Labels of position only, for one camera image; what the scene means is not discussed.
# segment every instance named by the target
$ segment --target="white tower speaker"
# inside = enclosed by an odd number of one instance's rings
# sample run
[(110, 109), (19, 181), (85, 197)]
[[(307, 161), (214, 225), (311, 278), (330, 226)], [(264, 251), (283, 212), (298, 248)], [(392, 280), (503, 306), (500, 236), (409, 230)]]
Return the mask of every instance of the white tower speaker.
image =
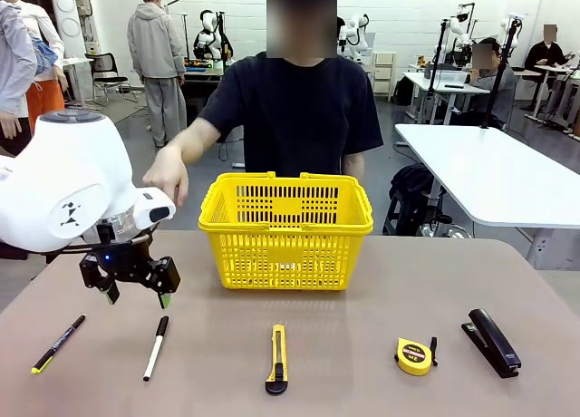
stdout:
[[(76, 0), (53, 0), (53, 7), (58, 33), (64, 42), (64, 57), (84, 58), (86, 47)], [(87, 63), (81, 63), (75, 68), (79, 83), (72, 84), (74, 96), (79, 101), (79, 92), (82, 92), (85, 99), (88, 99), (89, 95), (92, 97), (91, 66)]]

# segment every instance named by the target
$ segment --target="black marker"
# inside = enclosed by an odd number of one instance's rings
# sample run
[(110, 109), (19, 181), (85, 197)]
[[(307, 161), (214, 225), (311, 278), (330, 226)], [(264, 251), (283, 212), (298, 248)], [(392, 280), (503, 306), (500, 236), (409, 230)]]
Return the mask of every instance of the black marker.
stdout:
[(42, 370), (44, 370), (44, 367), (46, 367), (48, 363), (50, 363), (51, 360), (53, 359), (54, 354), (56, 354), (56, 352), (63, 346), (64, 342), (66, 342), (69, 339), (69, 337), (73, 335), (74, 331), (76, 331), (77, 328), (81, 326), (81, 323), (84, 322), (84, 319), (85, 315), (81, 315), (78, 319), (74, 321), (71, 327), (66, 330), (66, 332), (61, 336), (61, 338), (59, 338), (56, 341), (56, 343), (53, 344), (53, 347), (51, 347), (48, 351), (46, 351), (46, 354), (44, 354), (43, 357), (38, 361), (38, 363), (36, 363), (36, 365), (33, 367), (33, 370), (31, 370), (31, 373), (38, 374)]
[(163, 336), (165, 335), (165, 330), (167, 329), (168, 323), (169, 317), (166, 315), (163, 316), (159, 321), (157, 333), (155, 333), (155, 344), (153, 345), (153, 351), (151, 352), (149, 364), (147, 364), (147, 369), (145, 369), (145, 374), (143, 375), (143, 381), (145, 382), (151, 379), (151, 373), (153, 372), (153, 367), (155, 366), (155, 361), (157, 360), (157, 354), (160, 352), (161, 342), (163, 342)]

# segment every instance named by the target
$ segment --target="white marker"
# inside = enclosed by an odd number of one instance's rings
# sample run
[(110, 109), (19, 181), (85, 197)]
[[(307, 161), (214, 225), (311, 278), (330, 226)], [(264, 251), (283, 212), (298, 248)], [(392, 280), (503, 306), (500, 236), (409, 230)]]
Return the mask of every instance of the white marker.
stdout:
[(151, 357), (149, 359), (149, 364), (147, 364), (147, 369), (145, 369), (145, 374), (143, 375), (143, 381), (147, 382), (151, 379), (151, 372), (153, 372), (153, 367), (155, 366), (155, 361), (157, 360), (157, 355), (160, 352), (161, 342), (163, 342), (163, 336), (165, 335), (165, 330), (167, 329), (167, 324), (169, 323), (169, 317), (163, 316), (159, 321), (159, 326), (157, 327), (157, 333), (155, 333), (155, 344), (153, 345), (153, 351), (151, 352)]

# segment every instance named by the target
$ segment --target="white wall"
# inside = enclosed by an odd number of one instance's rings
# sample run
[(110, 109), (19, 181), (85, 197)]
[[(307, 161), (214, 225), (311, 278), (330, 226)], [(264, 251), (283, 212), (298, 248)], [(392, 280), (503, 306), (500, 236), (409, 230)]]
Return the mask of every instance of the white wall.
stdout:
[[(560, 40), (580, 38), (574, 34), (574, 23), (568, 12), (557, 6), (565, 1), (572, 9), (572, 0), (338, 0), (339, 15), (348, 18), (353, 14), (366, 13), (371, 18), (367, 32), (377, 33), (375, 51), (397, 52), (397, 73), (401, 75), (409, 63), (415, 62), (421, 54), (432, 55), (437, 44), (439, 23), (449, 17), (460, 3), (475, 2), (475, 17), (480, 21), (475, 37), (485, 37), (499, 32), (501, 19), (509, 12), (527, 14), (524, 31), (520, 36), (520, 46), (515, 51), (512, 64), (522, 64), (527, 48), (537, 37), (535, 32), (538, 10), (542, 16), (560, 20)], [(131, 72), (131, 58), (126, 41), (126, 26), (135, 5), (140, 0), (92, 0), (95, 22), (101, 47), (104, 52), (114, 53), (121, 73), (129, 75), (137, 83)], [(227, 36), (236, 58), (256, 54), (266, 48), (266, 0), (183, 0), (171, 7), (172, 13), (185, 12), (188, 17), (190, 47), (193, 46), (200, 30), (199, 13), (204, 9), (226, 13)], [(580, 41), (570, 49), (580, 49)]]

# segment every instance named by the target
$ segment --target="yellow tape measure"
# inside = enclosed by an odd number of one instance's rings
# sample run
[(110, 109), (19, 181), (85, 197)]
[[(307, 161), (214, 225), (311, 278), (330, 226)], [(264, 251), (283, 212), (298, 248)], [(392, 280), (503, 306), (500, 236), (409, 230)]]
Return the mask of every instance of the yellow tape measure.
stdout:
[(288, 387), (288, 367), (286, 361), (286, 334), (283, 325), (272, 327), (272, 372), (266, 379), (268, 394), (278, 395)]
[(431, 365), (439, 365), (435, 359), (436, 348), (437, 337), (431, 338), (430, 347), (399, 338), (395, 361), (404, 372), (415, 376), (423, 376), (429, 372)]

